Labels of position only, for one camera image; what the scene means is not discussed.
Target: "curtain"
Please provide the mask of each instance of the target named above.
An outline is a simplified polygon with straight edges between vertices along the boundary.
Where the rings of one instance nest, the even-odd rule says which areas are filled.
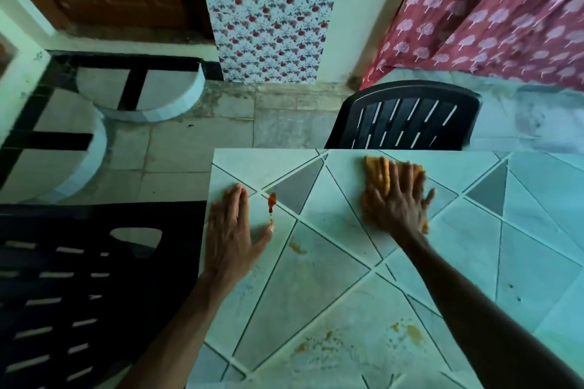
[[[363,78],[466,71],[584,91],[584,0],[404,0]]]

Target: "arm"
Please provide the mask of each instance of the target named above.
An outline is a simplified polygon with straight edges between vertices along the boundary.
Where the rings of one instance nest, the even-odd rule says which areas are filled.
[[[458,346],[485,389],[584,388],[584,381],[535,337],[501,311],[434,251],[420,232],[434,190],[423,198],[425,177],[412,180],[408,165],[399,185],[390,166],[390,194],[368,187],[375,219],[404,250],[426,284]]]
[[[205,240],[205,266],[185,303],[139,358],[119,389],[182,389],[219,306],[251,270],[272,239],[273,223],[251,242],[248,193],[237,184],[213,203]]]

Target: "hand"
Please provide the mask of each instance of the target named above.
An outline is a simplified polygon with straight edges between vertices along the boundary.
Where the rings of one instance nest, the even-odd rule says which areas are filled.
[[[373,216],[376,223],[403,248],[404,237],[417,236],[421,233],[422,225],[427,221],[426,211],[436,195],[433,188],[424,199],[424,183],[426,175],[421,173],[413,181],[413,167],[411,163],[404,166],[401,181],[398,167],[389,162],[390,192],[384,200],[377,188],[368,183],[366,194],[373,205]]]
[[[223,200],[213,203],[209,212],[203,274],[227,295],[252,269],[273,232],[274,223],[270,222],[260,239],[252,243],[247,189],[241,184],[227,188]]]

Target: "red sauce stain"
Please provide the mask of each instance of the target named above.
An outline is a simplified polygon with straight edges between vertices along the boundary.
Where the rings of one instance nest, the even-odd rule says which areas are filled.
[[[273,192],[270,194],[270,196],[267,198],[267,205],[269,207],[268,211],[270,213],[270,215],[272,214],[272,212],[274,211],[274,205],[276,204],[276,193]]]

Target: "person's left arm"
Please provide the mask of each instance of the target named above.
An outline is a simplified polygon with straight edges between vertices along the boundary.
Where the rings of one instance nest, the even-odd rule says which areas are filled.
[[[119,389],[182,389],[219,306],[272,239],[273,223],[252,243],[249,203],[237,184],[213,203],[205,240],[205,266],[179,312],[130,369]]]

